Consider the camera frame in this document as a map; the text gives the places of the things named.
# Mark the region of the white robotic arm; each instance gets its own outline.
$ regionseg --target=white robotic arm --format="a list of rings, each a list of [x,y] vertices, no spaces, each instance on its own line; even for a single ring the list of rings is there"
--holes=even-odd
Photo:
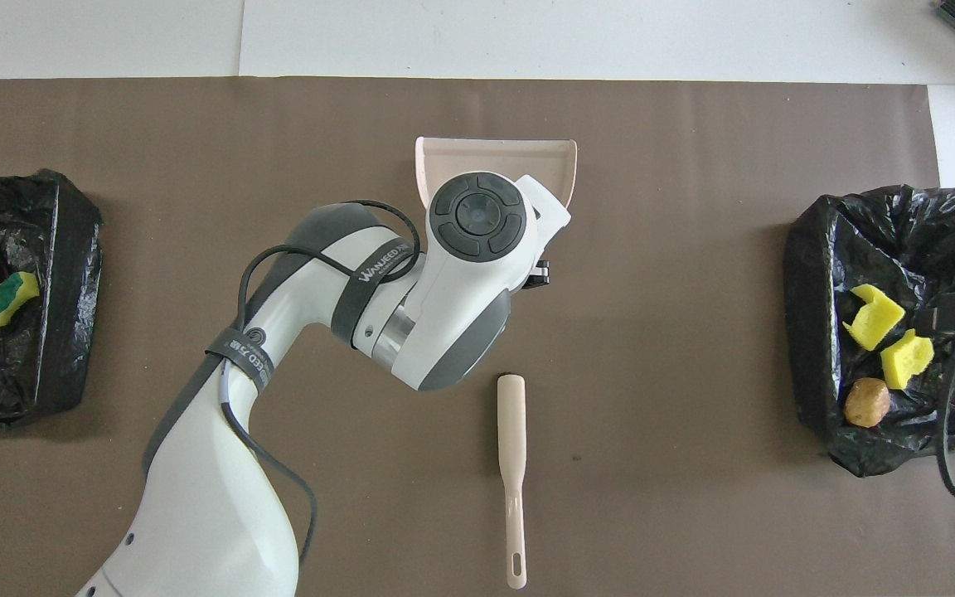
[[[458,175],[429,204],[428,254],[384,282],[405,267],[412,243],[359,204],[312,212],[288,245],[321,250],[351,275],[304,255],[278,258],[249,301],[249,344],[210,347],[219,354],[201,364],[149,445],[135,521],[77,597],[294,595],[297,543],[287,515],[228,426],[221,396],[247,427],[258,386],[312,323],[412,388],[461,381],[500,335],[509,298],[569,219],[534,178]],[[221,364],[220,354],[231,351],[244,370]],[[229,375],[220,375],[223,366]]]

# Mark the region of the brown table surface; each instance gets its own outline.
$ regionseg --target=brown table surface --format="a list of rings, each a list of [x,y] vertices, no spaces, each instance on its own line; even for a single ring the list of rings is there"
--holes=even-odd
[[[822,457],[782,317],[786,227],[819,194],[938,185],[924,87],[182,79],[0,80],[0,175],[52,167],[106,220],[84,403],[0,431],[0,595],[71,595],[113,551],[251,255],[333,201],[421,218],[420,135],[576,139],[573,223],[455,388],[302,335],[251,421],[321,499],[299,594],[511,594],[505,370],[528,386],[528,595],[955,594],[935,462]]]

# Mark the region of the brown round object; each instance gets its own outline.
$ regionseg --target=brown round object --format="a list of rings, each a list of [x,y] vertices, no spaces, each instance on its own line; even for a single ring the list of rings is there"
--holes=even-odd
[[[842,409],[846,420],[857,427],[875,427],[890,412],[890,389],[886,382],[874,377],[862,377],[853,382],[846,405]]]

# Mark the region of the circular button pad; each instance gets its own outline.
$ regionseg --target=circular button pad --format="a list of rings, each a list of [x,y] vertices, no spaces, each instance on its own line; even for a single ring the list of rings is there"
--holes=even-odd
[[[440,186],[429,224],[441,246],[461,260],[493,261],[518,245],[526,231],[526,208],[506,178],[471,172]]]

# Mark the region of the black plastic bag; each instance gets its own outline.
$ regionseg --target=black plastic bag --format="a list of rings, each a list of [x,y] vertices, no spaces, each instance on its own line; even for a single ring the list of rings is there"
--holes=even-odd
[[[890,391],[890,412],[878,426],[846,423],[842,404],[857,379],[883,378],[880,349],[914,327],[919,309],[955,292],[955,189],[897,186],[820,197],[791,226],[783,282],[798,418],[832,460],[864,477],[933,454],[936,397],[954,336],[933,337],[931,366],[905,390]],[[873,352],[842,327],[863,306],[850,292],[860,284],[873,284],[905,309]],[[955,389],[952,400],[948,444],[955,450]]]
[[[64,175],[0,177],[0,282],[38,277],[41,296],[0,328],[0,424],[75,407],[83,395],[102,270],[98,208]]]

